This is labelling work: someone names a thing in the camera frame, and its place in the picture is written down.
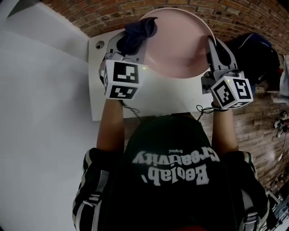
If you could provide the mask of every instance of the black t-shirt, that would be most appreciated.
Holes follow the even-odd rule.
[[[142,124],[110,172],[98,230],[237,230],[244,216],[243,185],[256,197],[261,192],[261,213],[266,196],[251,155],[227,156],[219,159],[191,118],[161,116]]]

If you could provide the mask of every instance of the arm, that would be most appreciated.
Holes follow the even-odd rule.
[[[105,101],[96,147],[107,152],[123,152],[125,129],[123,107],[118,100]]]
[[[227,152],[239,150],[232,109],[223,112],[214,111],[212,148],[219,157]]]

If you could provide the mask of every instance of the brick wall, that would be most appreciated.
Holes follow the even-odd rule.
[[[88,36],[123,28],[163,7],[185,9],[202,18],[223,41],[248,32],[289,54],[289,13],[277,0],[42,0]]]

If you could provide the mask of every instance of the white table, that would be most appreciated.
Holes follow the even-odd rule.
[[[93,121],[101,120],[105,96],[104,86],[99,78],[98,69],[107,51],[107,44],[111,38],[123,30],[98,35],[89,40],[89,91]],[[98,41],[104,41],[102,49],[96,49]],[[189,79],[173,79],[163,77],[153,70],[144,81],[140,92],[133,101],[125,103],[140,111],[139,116],[156,116],[172,113],[197,111],[196,105],[210,107],[213,101],[211,94],[203,94],[201,76]],[[124,118],[135,117],[128,109],[124,109]]]

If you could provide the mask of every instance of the cable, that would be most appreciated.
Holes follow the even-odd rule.
[[[285,132],[285,137],[284,137],[284,143],[283,143],[283,146],[282,146],[282,150],[283,150],[283,148],[284,148],[284,146],[285,146],[286,134],[287,134],[287,132]],[[280,167],[279,167],[279,169],[278,169],[278,171],[277,171],[277,174],[276,174],[277,177],[278,177],[278,174],[279,174],[279,171],[280,171],[282,165],[284,164],[284,155],[286,154],[286,152],[283,152],[282,163],[281,163],[281,165],[280,165]]]
[[[221,108],[217,108],[217,107],[213,107],[214,104],[212,103],[212,107],[206,107],[206,108],[203,108],[201,105],[197,105],[196,108],[197,110],[200,112],[200,116],[199,118],[197,119],[197,121],[199,122],[200,118],[202,117],[202,115],[205,113],[205,114],[210,114],[212,113],[213,111],[227,111],[227,109],[221,109]]]
[[[268,164],[268,165],[266,165],[265,167],[263,167],[263,168],[261,168],[261,169],[258,169],[258,171],[257,172],[260,172],[260,171],[262,171],[263,169],[265,169],[265,168],[267,168],[267,167],[269,167],[269,166],[271,166],[272,164],[275,164],[275,163],[277,163],[278,161],[274,161],[274,162],[272,162],[271,164]]]
[[[142,122],[141,118],[138,116],[138,113],[140,113],[139,110],[137,110],[136,108],[127,106],[122,100],[119,100],[119,102],[121,103],[121,105],[123,105],[124,108],[131,110],[134,113],[134,115],[140,120],[140,122]]]
[[[197,110],[200,112],[200,116],[199,118],[197,119],[197,121],[199,122],[200,118],[202,117],[202,115],[205,113],[205,114],[210,114],[214,111],[214,108],[213,107],[206,107],[206,108],[203,108],[201,105],[197,105],[196,106]]]

